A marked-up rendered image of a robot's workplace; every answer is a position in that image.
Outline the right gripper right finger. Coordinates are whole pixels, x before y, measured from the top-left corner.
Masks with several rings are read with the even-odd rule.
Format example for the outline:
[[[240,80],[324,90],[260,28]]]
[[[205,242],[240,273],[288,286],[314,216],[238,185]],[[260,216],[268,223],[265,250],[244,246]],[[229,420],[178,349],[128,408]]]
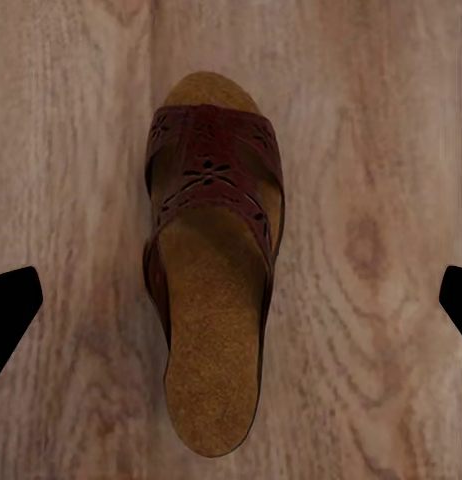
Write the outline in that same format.
[[[439,302],[462,334],[462,268],[449,266],[441,282]]]

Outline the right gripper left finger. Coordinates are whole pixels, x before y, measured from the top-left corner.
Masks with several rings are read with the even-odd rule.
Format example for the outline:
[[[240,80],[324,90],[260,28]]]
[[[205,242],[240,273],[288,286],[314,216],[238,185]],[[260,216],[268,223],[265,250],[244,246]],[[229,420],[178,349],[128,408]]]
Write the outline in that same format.
[[[41,283],[33,267],[0,274],[0,374],[43,304]]]

